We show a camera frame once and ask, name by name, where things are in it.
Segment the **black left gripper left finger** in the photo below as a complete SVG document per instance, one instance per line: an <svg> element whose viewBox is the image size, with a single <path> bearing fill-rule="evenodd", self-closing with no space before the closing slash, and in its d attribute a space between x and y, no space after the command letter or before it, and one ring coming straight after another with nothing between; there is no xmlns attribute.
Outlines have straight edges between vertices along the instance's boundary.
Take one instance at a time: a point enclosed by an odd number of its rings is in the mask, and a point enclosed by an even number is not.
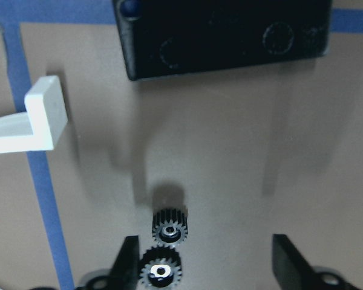
<svg viewBox="0 0 363 290"><path fill-rule="evenodd" d="M136 289L139 268L139 237L126 236L111 268L108 289Z"/></svg>

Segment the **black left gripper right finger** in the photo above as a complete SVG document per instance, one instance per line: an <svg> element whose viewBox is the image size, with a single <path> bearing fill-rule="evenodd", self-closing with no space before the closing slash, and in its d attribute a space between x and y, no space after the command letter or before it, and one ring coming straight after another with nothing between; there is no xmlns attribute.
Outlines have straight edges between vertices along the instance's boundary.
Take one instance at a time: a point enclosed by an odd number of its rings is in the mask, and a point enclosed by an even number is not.
<svg viewBox="0 0 363 290"><path fill-rule="evenodd" d="M281 289L328 289L285 234L272 237L272 271Z"/></svg>

